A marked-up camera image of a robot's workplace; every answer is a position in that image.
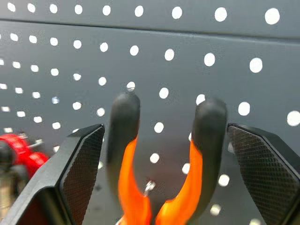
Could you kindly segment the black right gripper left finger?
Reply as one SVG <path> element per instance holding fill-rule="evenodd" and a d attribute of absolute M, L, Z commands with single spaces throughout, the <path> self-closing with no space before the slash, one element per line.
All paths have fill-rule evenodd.
<path fill-rule="evenodd" d="M 95 186 L 103 124 L 79 129 L 29 180 L 2 225 L 80 225 Z"/>

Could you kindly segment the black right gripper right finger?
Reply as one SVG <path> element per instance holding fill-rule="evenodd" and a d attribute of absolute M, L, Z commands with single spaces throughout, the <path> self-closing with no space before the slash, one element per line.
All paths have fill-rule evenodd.
<path fill-rule="evenodd" d="M 300 223 L 300 157 L 276 134 L 255 127 L 227 126 L 240 173 L 268 225 Z"/>

